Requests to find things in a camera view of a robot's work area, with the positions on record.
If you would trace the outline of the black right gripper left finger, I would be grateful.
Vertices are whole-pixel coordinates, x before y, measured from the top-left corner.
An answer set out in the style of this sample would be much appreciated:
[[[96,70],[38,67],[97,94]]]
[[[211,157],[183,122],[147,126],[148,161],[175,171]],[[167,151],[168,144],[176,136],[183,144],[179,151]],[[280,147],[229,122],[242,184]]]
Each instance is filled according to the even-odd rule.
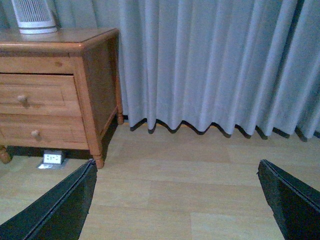
[[[92,203],[97,166],[90,159],[0,226],[2,240],[77,240]]]

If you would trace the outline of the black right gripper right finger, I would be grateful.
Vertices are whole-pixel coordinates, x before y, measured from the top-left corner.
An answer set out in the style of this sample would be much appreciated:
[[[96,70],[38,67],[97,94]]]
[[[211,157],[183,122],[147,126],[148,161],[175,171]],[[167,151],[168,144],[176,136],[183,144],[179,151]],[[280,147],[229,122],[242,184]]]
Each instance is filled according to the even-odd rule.
[[[284,239],[318,240],[320,192],[266,159],[257,175]]]

